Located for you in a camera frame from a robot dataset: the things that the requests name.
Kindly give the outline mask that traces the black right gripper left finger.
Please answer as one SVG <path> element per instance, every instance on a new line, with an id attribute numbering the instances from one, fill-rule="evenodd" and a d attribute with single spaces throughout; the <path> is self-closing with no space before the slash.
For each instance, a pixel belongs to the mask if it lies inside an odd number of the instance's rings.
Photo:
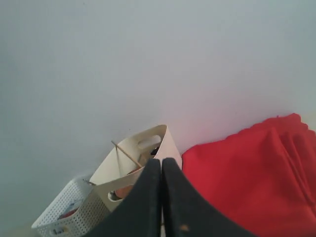
<path id="1" fill-rule="evenodd" d="M 159 237 L 161 164 L 150 160 L 129 195 L 87 237 Z"/>

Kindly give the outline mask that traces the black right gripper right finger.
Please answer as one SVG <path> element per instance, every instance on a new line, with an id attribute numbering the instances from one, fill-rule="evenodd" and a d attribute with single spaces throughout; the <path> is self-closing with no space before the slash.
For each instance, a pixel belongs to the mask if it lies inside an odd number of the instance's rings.
<path id="1" fill-rule="evenodd" d="M 162 212 L 167 237 L 253 237 L 210 205 L 191 185 L 175 159 L 161 165 Z"/>

